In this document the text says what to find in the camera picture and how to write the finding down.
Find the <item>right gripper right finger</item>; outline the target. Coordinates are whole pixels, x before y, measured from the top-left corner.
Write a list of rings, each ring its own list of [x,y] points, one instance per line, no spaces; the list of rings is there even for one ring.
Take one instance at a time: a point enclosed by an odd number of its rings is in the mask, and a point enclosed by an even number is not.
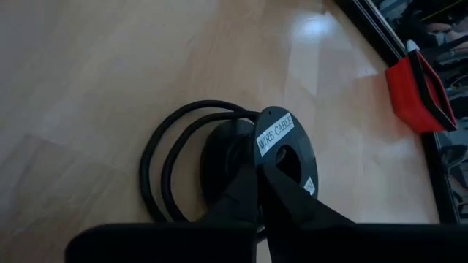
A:
[[[272,164],[260,166],[260,202],[265,222],[292,225],[353,225]]]

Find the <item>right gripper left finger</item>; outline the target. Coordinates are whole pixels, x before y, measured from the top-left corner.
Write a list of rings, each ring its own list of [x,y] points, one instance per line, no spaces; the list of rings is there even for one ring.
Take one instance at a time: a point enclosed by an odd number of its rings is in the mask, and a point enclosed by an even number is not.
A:
[[[243,222],[256,224],[258,217],[258,180],[256,169],[242,166],[222,193],[219,201],[201,219],[202,222]]]

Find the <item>red plastic bin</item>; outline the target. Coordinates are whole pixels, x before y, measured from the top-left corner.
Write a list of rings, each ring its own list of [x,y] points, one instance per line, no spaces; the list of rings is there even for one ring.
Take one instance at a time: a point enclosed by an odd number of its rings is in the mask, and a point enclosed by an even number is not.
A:
[[[418,134],[457,130],[442,81],[419,50],[385,70],[393,111]]]

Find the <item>black cable spool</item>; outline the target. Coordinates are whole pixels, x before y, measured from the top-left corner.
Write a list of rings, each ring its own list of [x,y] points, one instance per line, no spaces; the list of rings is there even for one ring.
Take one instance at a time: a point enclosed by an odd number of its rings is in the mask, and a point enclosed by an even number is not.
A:
[[[300,121],[283,107],[260,113],[235,113],[220,123],[205,141],[200,160],[200,182],[208,211],[244,165],[256,169],[258,217],[264,219],[260,202],[260,166],[272,164],[314,198],[318,192],[317,162],[310,139]]]

